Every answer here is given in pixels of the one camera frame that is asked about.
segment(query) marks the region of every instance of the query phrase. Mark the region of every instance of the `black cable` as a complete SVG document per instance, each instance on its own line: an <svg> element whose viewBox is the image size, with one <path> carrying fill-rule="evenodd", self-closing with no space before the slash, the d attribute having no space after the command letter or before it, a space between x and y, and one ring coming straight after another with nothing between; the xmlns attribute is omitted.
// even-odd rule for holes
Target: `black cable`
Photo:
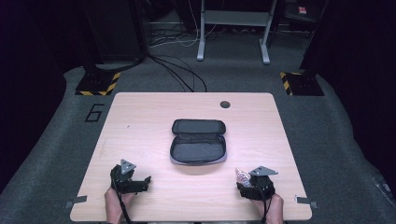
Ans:
<svg viewBox="0 0 396 224"><path fill-rule="evenodd" d="M169 39L177 39L179 41L182 41L180 39L191 36L191 34L188 33L188 31L184 31L183 26L181 23L176 24L174 27L170 29L153 29L151 31L151 36L155 38L151 38L149 41L149 46L150 47L155 47L157 45L161 45L163 43L166 43L167 40Z"/></svg>
<svg viewBox="0 0 396 224"><path fill-rule="evenodd" d="M129 216L128 216L128 211L126 211L125 203L122 201L121 193L120 193L119 190L117 189L117 185L116 185L116 183L114 182L114 178L113 178L113 177L111 178L111 181L113 182L113 186L114 186L114 190L116 191L116 195L117 195L117 197L119 198L120 207L121 207L121 210L122 210L122 214L124 215L126 222L127 222L128 224L132 224L132 220L131 220L131 219L129 218Z"/></svg>
<svg viewBox="0 0 396 224"><path fill-rule="evenodd" d="M270 198L270 202L269 202L268 208L267 208L267 203L265 202L264 194L262 193L260 185L259 185L259 183L257 183L256 179L254 179L254 184L255 184L256 188L259 186L260 196L262 196L262 202L264 203L264 216L262 217L262 223L265 223L266 219L267 219L268 210L270 210L270 207L271 207L272 196Z"/></svg>
<svg viewBox="0 0 396 224"><path fill-rule="evenodd" d="M181 61L182 63L186 64L189 67L190 71L192 71L192 68L187 63L183 62L183 60L179 59L178 57L169 56L169 55L156 55L156 57L168 57L168 58L177 59L177 60ZM192 75L192 89L195 90L195 75Z"/></svg>
<svg viewBox="0 0 396 224"><path fill-rule="evenodd" d="M151 60L153 60L154 62L156 62L156 63L158 63L158 64L164 66L164 67L167 69L167 71L168 71L169 73L173 74L173 76L178 77L178 79L179 79L187 88L189 88L189 90L192 91L192 92L194 92L194 86L193 86L193 87L190 87L190 86L189 86L189 85L188 85L188 84L187 84L187 83L186 83L186 82L174 71L174 70L172 70L169 66L167 66L166 63L169 63L169 64L171 64L171 65L173 65L173 66L175 66L175 67L177 67L177 68L183 69L183 70L185 70L185 71L191 73L194 77L198 77L198 78L202 81L202 83L203 83L203 85L204 85L204 87L205 87L205 92L207 92L207 86L206 86L204 80L203 80L201 77L199 77L196 73L194 73L188 64L187 64L187 66L188 66L190 69L187 69L187 68L185 68L185 67L182 67L182 66L180 66L180 65L177 65L177 64L175 64L175 63L168 62L168 61L166 61L166 60L164 60L164 59L158 58L158 57L153 56L153 55L149 55L148 57L149 57ZM182 61L181 59L179 59L178 57L167 56L167 55L161 55L160 57L175 58L175 59L178 59L179 61L183 62L183 61Z"/></svg>
<svg viewBox="0 0 396 224"><path fill-rule="evenodd" d="M183 84L181 84L181 82L183 82L184 85L186 85L186 86L190 89L190 91L193 91L193 90L190 88L190 86L189 86L186 82L184 82L184 80L183 80L175 71L173 71L171 68L169 68L168 66L166 66L166 64L162 63L161 61L158 61L157 58L155 58L155 57L152 57L152 56L148 56L148 57L149 57L152 61L154 61L155 63L157 63L157 64L159 64L159 65L162 65L162 66L169 72L169 74L171 74L172 78L174 78L174 79L178 82L178 84L183 88L183 91L186 91L186 89L184 89L184 86L183 86Z"/></svg>

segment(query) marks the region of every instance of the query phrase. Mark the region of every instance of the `black zippered case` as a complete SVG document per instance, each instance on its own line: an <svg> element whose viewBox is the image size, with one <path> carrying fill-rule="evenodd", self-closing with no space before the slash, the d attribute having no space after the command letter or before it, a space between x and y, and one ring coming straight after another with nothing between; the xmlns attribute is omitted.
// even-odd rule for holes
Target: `black zippered case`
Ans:
<svg viewBox="0 0 396 224"><path fill-rule="evenodd" d="M170 157L174 164L205 165L227 159L224 122L217 119L177 119Z"/></svg>

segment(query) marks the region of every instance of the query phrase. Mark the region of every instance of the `cable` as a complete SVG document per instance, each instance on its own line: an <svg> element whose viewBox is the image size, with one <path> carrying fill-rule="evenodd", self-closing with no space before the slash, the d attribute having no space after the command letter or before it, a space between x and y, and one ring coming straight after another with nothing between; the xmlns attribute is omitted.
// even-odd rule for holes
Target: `cable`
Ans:
<svg viewBox="0 0 396 224"><path fill-rule="evenodd" d="M113 186L114 186L114 190L116 191L116 195L117 195L117 197L119 198L120 207L121 207L121 210L122 210L122 214L124 215L126 222L127 222L128 224L132 224L132 220L131 220L131 219L129 218L129 216L128 216L128 212L126 211L125 204L124 204L124 202L122 201L121 193L120 193L119 190L117 189L117 185L116 185L116 183L114 182L114 178L113 178L113 177L111 178L111 181L113 182Z"/></svg>
<svg viewBox="0 0 396 224"><path fill-rule="evenodd" d="M195 37L195 39L193 40L182 40L181 38L187 37L189 36L188 33L186 33L185 31L181 31L179 34L176 35L165 35L163 34L161 37L158 37L157 39L153 39L150 41L150 48L156 48L159 47L161 45L165 45L165 44L181 44L183 47L189 47L192 46L198 39ZM165 42L168 39L176 39L177 41L169 41L169 42ZM193 42L190 45L183 45L182 43L188 43L188 42Z"/></svg>
<svg viewBox="0 0 396 224"><path fill-rule="evenodd" d="M192 69L190 68L190 66L189 66L187 63L183 62L183 61L182 61L181 59L179 59L178 57L168 56L168 55L159 55L159 56L149 55L148 57L149 57L152 61L154 61L155 63L158 63L159 65L163 66L163 67L172 75L172 77L173 77L175 80L177 80L177 82L183 87L183 90L185 90L185 89L184 89L184 86L186 86L191 92L194 92L194 91L195 91L195 79L194 79L194 78L195 78L195 77L198 77L198 78L201 80L201 82L203 83L204 87L205 87L205 92L207 92L207 86L206 86L204 80L203 80L201 77L199 77L196 73L194 73L194 72L192 71ZM187 68L185 68L185 67L183 67L183 66L180 66L180 65L178 65L178 64L168 62L168 61L166 61L166 60L164 60L164 59L161 59L161 58L159 58L159 57L168 57L168 58L177 59L177 60L181 61L182 63L186 64L186 65L189 67L189 69L187 69ZM168 65L166 65L166 64L173 65L174 67L183 69L183 70L185 70L185 71L191 73L191 74L192 74L192 78L193 78L192 87L191 87L190 85L188 85L188 84L183 80L183 78L181 78L172 68L170 68L170 67L169 67Z"/></svg>
<svg viewBox="0 0 396 224"><path fill-rule="evenodd" d="M195 25L195 31L196 31L195 39L193 39L193 40L181 40L181 39L179 39L177 36L175 36L174 39L176 39L177 41L162 42L161 44L157 44L157 45L154 45L154 46L150 46L150 48L156 48L156 47L159 47L159 46L165 45L165 44L180 44L181 46L188 48L188 47L191 47L193 44L195 44L195 42L197 42L198 40L200 40L199 33L198 33L198 24L197 24L197 21L196 21L196 19L195 19L195 17L194 17L193 12L192 12L191 0L189 0L189 7L190 7L191 16L192 16L192 19L193 19L194 25ZM223 7L224 7L224 0L222 0L222 2L221 2L221 10L223 10ZM216 28L216 26L217 26L217 24L215 24L215 25L213 26L213 28L205 35L205 37L207 37L208 35L210 35L210 34L212 33L212 31Z"/></svg>
<svg viewBox="0 0 396 224"><path fill-rule="evenodd" d="M260 185L259 185L259 183L257 183L256 179L254 179L254 186L255 187L259 187L259 193L260 193L260 195L262 197L262 202L264 203L264 216L262 217L262 223L265 223L266 219L267 219L268 210L270 210L270 207L271 207L272 196L270 198L270 202L268 203L268 207L267 207L267 203L265 202L264 194L262 193Z"/></svg>
<svg viewBox="0 0 396 224"><path fill-rule="evenodd" d="M180 31L175 30L175 28L180 25ZM167 35L166 32L177 32L176 34ZM149 41L151 46L163 43L167 39L184 38L188 36L186 32L183 31L181 23L176 24L171 29L153 29L151 31L151 36L155 37Z"/></svg>

